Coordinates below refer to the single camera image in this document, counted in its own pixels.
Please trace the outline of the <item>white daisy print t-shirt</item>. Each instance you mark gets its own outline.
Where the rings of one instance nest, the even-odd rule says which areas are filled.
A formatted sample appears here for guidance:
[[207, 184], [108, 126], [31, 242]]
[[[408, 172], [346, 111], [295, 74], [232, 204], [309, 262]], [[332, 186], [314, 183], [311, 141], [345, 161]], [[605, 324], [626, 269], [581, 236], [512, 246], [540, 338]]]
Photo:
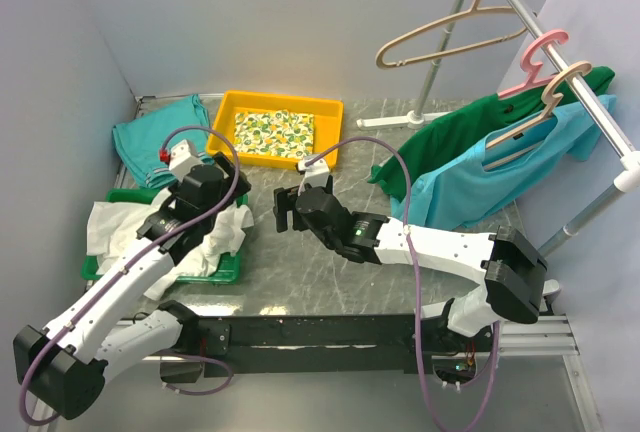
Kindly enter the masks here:
[[[149, 205], [131, 202], [96, 202], [87, 223], [87, 254], [97, 258], [97, 273], [108, 271], [136, 238], [136, 232], [151, 213], [169, 196], [161, 190]], [[200, 245], [191, 250], [169, 273], [158, 279], [145, 292], [150, 300], [159, 300], [181, 277], [210, 278], [222, 270], [226, 253], [236, 256], [246, 237], [245, 230], [254, 225], [250, 208], [231, 205], [218, 214], [214, 229]]]

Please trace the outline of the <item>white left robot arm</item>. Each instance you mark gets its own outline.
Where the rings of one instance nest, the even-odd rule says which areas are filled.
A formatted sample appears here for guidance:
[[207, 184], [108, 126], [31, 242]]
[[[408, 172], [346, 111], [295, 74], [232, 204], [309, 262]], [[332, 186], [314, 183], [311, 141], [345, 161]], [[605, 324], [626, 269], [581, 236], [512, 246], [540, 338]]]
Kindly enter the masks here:
[[153, 353], [203, 361], [200, 318], [176, 301], [114, 329], [126, 308], [213, 231], [218, 213], [251, 189], [236, 155], [218, 153], [213, 163], [197, 161], [177, 177], [167, 201], [87, 293], [45, 327], [26, 326], [14, 338], [26, 424], [78, 417], [109, 381]]

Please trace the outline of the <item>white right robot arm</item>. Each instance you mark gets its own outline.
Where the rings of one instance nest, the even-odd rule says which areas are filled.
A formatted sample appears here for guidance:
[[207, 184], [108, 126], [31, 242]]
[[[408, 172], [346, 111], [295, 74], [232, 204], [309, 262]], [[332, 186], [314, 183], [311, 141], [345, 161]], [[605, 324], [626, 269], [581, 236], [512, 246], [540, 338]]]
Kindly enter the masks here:
[[425, 319], [444, 319], [437, 334], [449, 350], [462, 349], [495, 321], [538, 320], [547, 264], [513, 227], [459, 233], [404, 225], [387, 216], [349, 211], [330, 186], [277, 188], [273, 213], [278, 232], [309, 230], [351, 262], [417, 265], [473, 282], [465, 296], [419, 309]]

